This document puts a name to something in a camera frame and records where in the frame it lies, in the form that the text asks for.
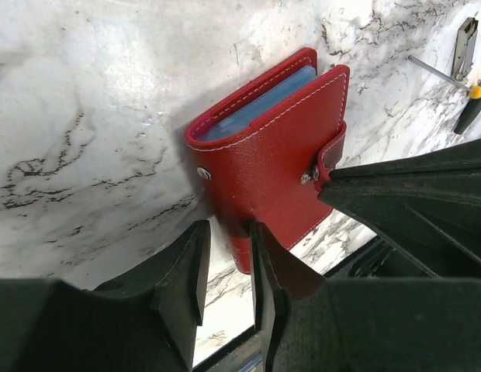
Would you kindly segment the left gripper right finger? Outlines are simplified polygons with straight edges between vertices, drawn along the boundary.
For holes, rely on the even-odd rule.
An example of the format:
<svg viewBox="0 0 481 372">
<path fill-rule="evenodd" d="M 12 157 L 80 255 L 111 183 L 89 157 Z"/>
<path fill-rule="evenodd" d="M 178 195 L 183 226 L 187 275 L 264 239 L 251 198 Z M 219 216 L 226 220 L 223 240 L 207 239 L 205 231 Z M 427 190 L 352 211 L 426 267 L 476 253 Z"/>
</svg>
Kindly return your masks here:
<svg viewBox="0 0 481 372">
<path fill-rule="evenodd" d="M 324 277 L 253 222 L 255 328 L 267 371 L 481 371 L 481 280 Z"/>
</svg>

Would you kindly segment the red leather card holder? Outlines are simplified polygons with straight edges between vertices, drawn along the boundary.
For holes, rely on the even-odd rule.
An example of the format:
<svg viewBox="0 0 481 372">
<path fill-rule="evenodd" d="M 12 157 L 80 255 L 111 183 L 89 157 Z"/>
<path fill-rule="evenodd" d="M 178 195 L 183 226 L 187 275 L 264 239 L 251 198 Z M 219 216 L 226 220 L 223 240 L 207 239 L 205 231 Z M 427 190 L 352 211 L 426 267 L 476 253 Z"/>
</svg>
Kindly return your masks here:
<svg viewBox="0 0 481 372">
<path fill-rule="evenodd" d="M 237 269 L 251 271 L 249 223 L 293 248 L 331 213 L 317 194 L 343 153 L 350 70 L 317 72 L 304 47 L 199 116 L 185 131 Z"/>
</svg>

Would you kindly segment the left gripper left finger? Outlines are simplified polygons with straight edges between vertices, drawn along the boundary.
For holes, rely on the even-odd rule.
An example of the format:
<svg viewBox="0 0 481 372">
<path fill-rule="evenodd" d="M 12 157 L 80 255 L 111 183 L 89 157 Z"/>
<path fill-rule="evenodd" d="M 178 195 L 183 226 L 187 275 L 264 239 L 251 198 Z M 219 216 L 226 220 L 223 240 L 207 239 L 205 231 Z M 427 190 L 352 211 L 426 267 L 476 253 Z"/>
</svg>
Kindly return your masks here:
<svg viewBox="0 0 481 372">
<path fill-rule="evenodd" d="M 89 291 L 0 279 L 0 371 L 190 371 L 202 325 L 210 224 Z"/>
</svg>

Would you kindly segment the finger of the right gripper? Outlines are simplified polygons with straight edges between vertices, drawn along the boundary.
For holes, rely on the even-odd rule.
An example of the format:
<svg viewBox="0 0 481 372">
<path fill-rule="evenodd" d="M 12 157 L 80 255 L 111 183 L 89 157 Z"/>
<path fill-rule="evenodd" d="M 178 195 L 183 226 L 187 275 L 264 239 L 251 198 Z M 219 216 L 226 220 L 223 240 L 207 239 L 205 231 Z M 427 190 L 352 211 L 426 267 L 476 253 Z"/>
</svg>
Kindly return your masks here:
<svg viewBox="0 0 481 372">
<path fill-rule="evenodd" d="M 434 277 L 481 277 L 481 139 L 334 170 L 321 202 Z"/>
</svg>

